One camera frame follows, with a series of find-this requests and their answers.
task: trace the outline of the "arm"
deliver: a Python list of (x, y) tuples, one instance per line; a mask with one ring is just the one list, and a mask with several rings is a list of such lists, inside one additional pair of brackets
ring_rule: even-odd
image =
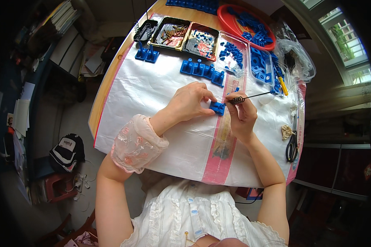
[[(204, 83), (190, 83), (178, 89), (168, 106), (147, 120), (149, 125), (145, 124), (143, 127), (149, 128), (149, 134), (155, 135), (154, 138), (159, 138), (158, 136), (162, 136), (166, 130), (180, 121), (187, 121), (195, 116), (214, 115), (213, 110), (201, 107), (201, 100), (207, 101), (208, 99), (217, 101)], [(129, 126), (124, 132), (123, 128), (119, 135), (127, 137), (126, 134), (130, 134), (129, 129), (132, 127)], [(142, 136), (142, 138), (146, 141), (149, 136)], [(116, 137), (112, 152), (106, 155), (97, 174), (95, 214), (96, 230), (101, 247), (119, 246), (133, 233), (124, 182), (131, 176), (131, 172), (143, 171), (144, 166), (159, 155), (159, 152), (149, 153), (149, 157), (153, 157), (149, 160), (144, 159), (146, 160), (145, 165), (144, 163), (138, 164), (137, 161), (143, 159), (133, 159), (133, 156), (126, 156), (125, 152), (129, 153), (129, 150), (125, 150), (127, 146), (124, 143)]]
[[(232, 100), (238, 96), (247, 97), (244, 92), (239, 91), (227, 95), (226, 100)], [(258, 176), (265, 187), (257, 220), (270, 225), (288, 244), (286, 180), (282, 169), (253, 132), (254, 123), (257, 119), (256, 107), (249, 99), (237, 105), (238, 109), (231, 103), (227, 103), (231, 115), (232, 132), (249, 150)]]

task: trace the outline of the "woman's right hand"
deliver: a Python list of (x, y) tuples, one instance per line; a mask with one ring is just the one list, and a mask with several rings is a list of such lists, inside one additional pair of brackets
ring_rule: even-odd
[(247, 97), (242, 91), (233, 92), (225, 97), (224, 102), (231, 115), (231, 130), (233, 135), (243, 142), (243, 144), (247, 145), (255, 136), (253, 127), (257, 119), (257, 109), (250, 99), (245, 99), (244, 102), (236, 104), (238, 109), (235, 105), (228, 102), (239, 96), (243, 98)]

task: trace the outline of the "yellow screwdriver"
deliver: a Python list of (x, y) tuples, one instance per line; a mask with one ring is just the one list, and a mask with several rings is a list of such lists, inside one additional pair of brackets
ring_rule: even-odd
[(280, 81), (281, 83), (281, 87), (282, 87), (282, 91), (283, 91), (283, 94), (288, 96), (288, 91), (287, 91), (287, 87), (286, 85), (284, 84), (284, 81), (282, 79), (282, 77), (280, 76), (279, 72), (276, 72), (278, 74), (278, 80)]

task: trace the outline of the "pink lace sleeve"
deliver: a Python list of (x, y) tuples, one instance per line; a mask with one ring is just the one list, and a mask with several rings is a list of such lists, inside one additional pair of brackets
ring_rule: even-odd
[(165, 137), (156, 135), (149, 118), (138, 114), (119, 131), (110, 156), (126, 172), (140, 174), (168, 146)]

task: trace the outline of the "curtain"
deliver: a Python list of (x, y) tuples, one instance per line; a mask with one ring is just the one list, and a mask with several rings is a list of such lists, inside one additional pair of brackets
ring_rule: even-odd
[(322, 90), (305, 99), (306, 120), (347, 115), (371, 104), (371, 82)]

